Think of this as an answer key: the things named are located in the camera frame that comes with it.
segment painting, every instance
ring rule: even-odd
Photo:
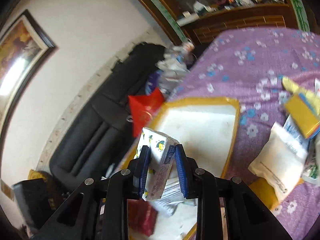
[[[25,86],[54,49],[55,45],[28,10],[25,10],[1,37],[0,132]]]

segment orange object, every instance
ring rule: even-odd
[[[152,116],[164,102],[164,97],[156,88],[149,96],[128,96],[133,119],[133,136],[141,134],[142,128],[152,120]]]

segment blue label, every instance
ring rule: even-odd
[[[174,153],[175,153],[175,149],[176,149],[176,148],[175,148],[173,145],[170,145],[170,146],[169,146],[169,150],[168,150],[167,156],[166,156],[163,164],[169,164],[169,163],[170,163],[171,158],[172,158],[172,156],[173,156]]]

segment white package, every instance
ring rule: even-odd
[[[307,155],[301,144],[275,122],[269,141],[248,169],[266,179],[281,203],[297,185]]]
[[[145,191],[142,195],[144,200],[161,198],[174,161],[175,146],[177,144],[179,144],[177,140],[164,133],[147,127],[142,128],[137,153],[134,158],[140,156],[142,146],[147,145],[150,147],[151,161],[148,168]]]

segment white wall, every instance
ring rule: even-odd
[[[138,0],[22,0],[5,28],[26,8],[58,49],[29,83],[11,119],[1,163],[1,179],[9,186],[35,169],[57,120],[86,81],[125,44],[157,26]],[[159,35],[169,42],[162,30]],[[2,192],[0,204],[14,226],[23,222]]]

